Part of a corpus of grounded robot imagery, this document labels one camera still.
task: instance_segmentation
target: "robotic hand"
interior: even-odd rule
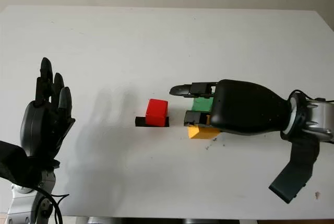
[[[62,224],[58,203],[51,196],[55,185],[55,160],[62,142],[75,122],[72,101],[63,78],[43,58],[37,78],[36,97],[26,108],[21,125],[21,146],[0,141],[0,177],[13,183],[13,201],[7,223],[48,223],[55,208]]]
[[[312,99],[300,90],[283,100],[263,86],[224,79],[175,86],[170,94],[213,97],[211,112],[186,112],[185,126],[215,127],[239,135],[280,131],[281,138],[292,143],[290,161],[269,188],[286,203],[311,178],[319,142],[334,144],[334,101]]]

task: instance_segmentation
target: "red cube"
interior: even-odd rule
[[[150,99],[148,102],[145,123],[152,126],[165,126],[168,101]]]

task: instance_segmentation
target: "cable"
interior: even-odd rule
[[[311,98],[310,96],[308,96],[306,93],[304,93],[302,90],[299,90],[299,89],[295,89],[293,90],[290,95],[289,95],[289,98],[295,93],[295,92],[299,92],[301,93],[302,95],[304,95],[306,98],[308,98],[309,100],[314,100],[313,98]]]
[[[65,199],[69,194],[64,194],[62,198],[60,198],[60,200],[58,200],[57,204],[59,206],[60,202]]]
[[[312,97],[308,96],[306,93],[304,93],[303,91],[299,90],[299,89],[295,89],[293,90],[290,95],[289,95],[289,98],[291,98],[291,96],[295,93],[295,92],[299,92],[301,93],[302,95],[304,95],[306,98],[308,98],[309,100],[319,100],[318,98],[316,99],[313,99]],[[325,100],[324,102],[328,102],[328,103],[333,103],[334,100]]]
[[[57,202],[55,201],[55,199],[51,196],[51,194],[49,194],[47,191],[35,186],[35,187],[31,187],[31,189],[36,190],[37,192],[40,192],[41,194],[44,195],[45,198],[47,198],[53,205],[54,207],[54,211],[55,211],[55,215],[54,215],[54,220],[56,222],[56,224],[63,224],[63,218],[62,218],[62,213],[61,210],[59,209],[59,206],[57,204]]]

